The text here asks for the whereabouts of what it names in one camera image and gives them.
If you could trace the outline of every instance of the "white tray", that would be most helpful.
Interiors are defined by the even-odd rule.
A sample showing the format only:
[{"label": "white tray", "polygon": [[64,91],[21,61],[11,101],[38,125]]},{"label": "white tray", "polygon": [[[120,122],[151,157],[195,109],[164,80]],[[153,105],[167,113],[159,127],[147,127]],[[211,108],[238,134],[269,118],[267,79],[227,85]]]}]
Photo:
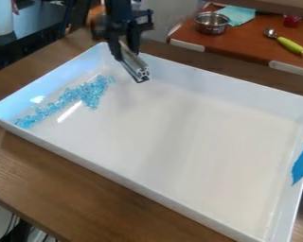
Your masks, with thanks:
[{"label": "white tray", "polygon": [[[142,58],[153,80],[136,84],[100,43],[0,101],[0,125],[235,240],[290,240],[303,96]],[[96,111],[76,103],[29,130],[13,125],[98,74],[116,83]]]}]

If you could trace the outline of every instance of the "orange table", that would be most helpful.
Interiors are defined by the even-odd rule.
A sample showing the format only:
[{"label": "orange table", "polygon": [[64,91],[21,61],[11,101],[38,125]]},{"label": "orange table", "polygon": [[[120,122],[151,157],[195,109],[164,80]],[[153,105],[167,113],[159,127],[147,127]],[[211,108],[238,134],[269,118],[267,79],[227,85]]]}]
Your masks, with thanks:
[{"label": "orange table", "polygon": [[[202,11],[217,9],[220,8],[210,5]],[[303,45],[303,20],[298,28],[287,28],[283,25],[283,16],[279,14],[257,14],[254,20],[242,26],[228,26],[223,35],[217,36],[197,32],[193,18],[189,18],[176,31],[169,34],[168,42],[197,51],[218,53],[269,65],[303,76],[303,56],[293,54],[278,42],[264,37],[265,27],[272,27],[279,36]]]}]

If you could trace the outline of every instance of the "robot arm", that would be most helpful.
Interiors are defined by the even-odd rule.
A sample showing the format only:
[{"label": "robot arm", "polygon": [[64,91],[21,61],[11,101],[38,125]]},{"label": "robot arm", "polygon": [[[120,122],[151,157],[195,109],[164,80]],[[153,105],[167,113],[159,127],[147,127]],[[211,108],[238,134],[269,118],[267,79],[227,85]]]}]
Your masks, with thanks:
[{"label": "robot arm", "polygon": [[[110,51],[138,83],[150,79],[148,65],[138,57],[141,33],[153,29],[152,11],[133,10],[131,0],[106,0],[106,16],[91,27],[94,38],[107,41]],[[146,17],[146,23],[138,19]],[[120,40],[125,36],[127,45]]]}]

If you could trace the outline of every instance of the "spoon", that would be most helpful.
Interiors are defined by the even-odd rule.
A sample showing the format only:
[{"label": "spoon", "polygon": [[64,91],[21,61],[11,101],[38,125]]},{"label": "spoon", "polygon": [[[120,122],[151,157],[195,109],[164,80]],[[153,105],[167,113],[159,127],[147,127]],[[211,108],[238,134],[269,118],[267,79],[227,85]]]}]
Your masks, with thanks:
[{"label": "spoon", "polygon": [[294,43],[293,41],[290,41],[286,38],[283,37],[278,37],[277,33],[274,29],[272,28],[265,28],[264,29],[264,35],[271,39],[276,39],[278,40],[281,44],[283,44],[287,49],[290,51],[294,52],[295,54],[298,55],[303,55],[303,47],[297,43]]}]

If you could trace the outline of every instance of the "blue particle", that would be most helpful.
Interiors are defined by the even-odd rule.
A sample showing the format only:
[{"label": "blue particle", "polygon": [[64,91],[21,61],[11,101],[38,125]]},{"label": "blue particle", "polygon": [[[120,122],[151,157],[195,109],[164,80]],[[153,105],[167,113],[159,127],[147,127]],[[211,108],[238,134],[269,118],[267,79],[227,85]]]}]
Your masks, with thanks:
[{"label": "blue particle", "polygon": [[98,107],[100,98],[105,93],[109,84],[114,82],[113,78],[98,76],[94,82],[84,82],[82,85],[74,89],[66,88],[63,94],[58,98],[57,102],[48,103],[44,109],[37,108],[34,115],[27,115],[24,118],[18,118],[14,124],[23,129],[29,129],[48,116],[78,100],[81,100],[87,108],[95,110]]}]

